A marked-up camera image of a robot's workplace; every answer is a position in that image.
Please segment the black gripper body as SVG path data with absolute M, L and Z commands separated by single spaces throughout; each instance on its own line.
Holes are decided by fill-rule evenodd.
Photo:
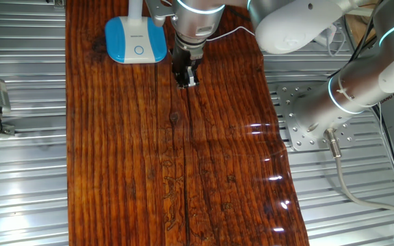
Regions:
M 175 46 L 172 49 L 172 71 L 173 73 L 187 72 L 188 67 L 195 71 L 200 65 L 202 58 L 203 49 L 201 46 L 190 49 Z

